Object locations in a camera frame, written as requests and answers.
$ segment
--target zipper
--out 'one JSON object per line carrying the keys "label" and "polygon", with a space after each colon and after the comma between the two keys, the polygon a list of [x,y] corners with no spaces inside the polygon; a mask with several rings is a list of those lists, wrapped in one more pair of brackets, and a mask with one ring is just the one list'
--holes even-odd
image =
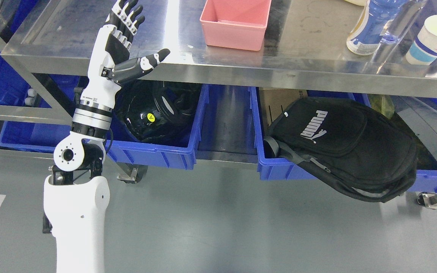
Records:
{"label": "zipper", "polygon": [[316,166],[319,166],[321,169],[323,169],[323,171],[326,171],[327,173],[331,173],[332,171],[330,171],[330,169],[328,169],[328,167],[326,167],[325,165],[319,163],[316,158],[311,157],[310,161],[313,162]]}

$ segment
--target puma logo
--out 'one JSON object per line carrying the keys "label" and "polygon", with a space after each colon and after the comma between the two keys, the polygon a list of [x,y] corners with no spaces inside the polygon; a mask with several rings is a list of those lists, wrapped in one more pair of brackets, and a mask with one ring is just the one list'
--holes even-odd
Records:
{"label": "puma logo", "polygon": [[307,138],[308,140],[311,140],[314,144],[316,144],[316,141],[314,141],[315,138],[319,138],[322,135],[326,134],[326,130],[321,129],[318,133],[316,133],[321,126],[321,123],[326,118],[326,115],[328,114],[327,111],[316,111],[317,116],[314,116],[311,121],[308,123],[307,127],[303,130],[301,133],[301,136],[303,138]]}

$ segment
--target cable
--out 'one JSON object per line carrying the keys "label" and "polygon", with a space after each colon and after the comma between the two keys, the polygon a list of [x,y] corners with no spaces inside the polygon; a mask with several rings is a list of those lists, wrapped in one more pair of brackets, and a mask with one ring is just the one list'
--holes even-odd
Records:
{"label": "cable", "polygon": [[111,142],[109,142],[109,147],[105,151],[106,154],[108,154],[109,151],[111,150],[112,142],[114,141],[114,134],[112,133],[112,129],[109,128],[109,132],[111,133]]}

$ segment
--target metal bracket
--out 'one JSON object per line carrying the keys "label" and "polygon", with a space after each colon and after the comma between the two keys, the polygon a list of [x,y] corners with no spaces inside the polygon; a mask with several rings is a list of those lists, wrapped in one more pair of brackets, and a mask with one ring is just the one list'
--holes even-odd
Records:
{"label": "metal bracket", "polygon": [[418,204],[428,209],[437,209],[437,193],[421,192],[418,194]]}
{"label": "metal bracket", "polygon": [[117,179],[127,184],[138,183],[148,171],[148,166],[146,165],[133,165],[121,162],[118,162],[117,165],[124,171],[124,173],[120,172]]}

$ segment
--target yellow sticker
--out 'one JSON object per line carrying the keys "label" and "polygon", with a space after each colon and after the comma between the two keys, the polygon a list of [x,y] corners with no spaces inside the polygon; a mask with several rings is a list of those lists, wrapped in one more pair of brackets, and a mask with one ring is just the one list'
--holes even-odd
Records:
{"label": "yellow sticker", "polygon": [[156,118],[154,117],[154,115],[149,113],[148,114],[148,121],[154,122],[155,120],[156,120]]}

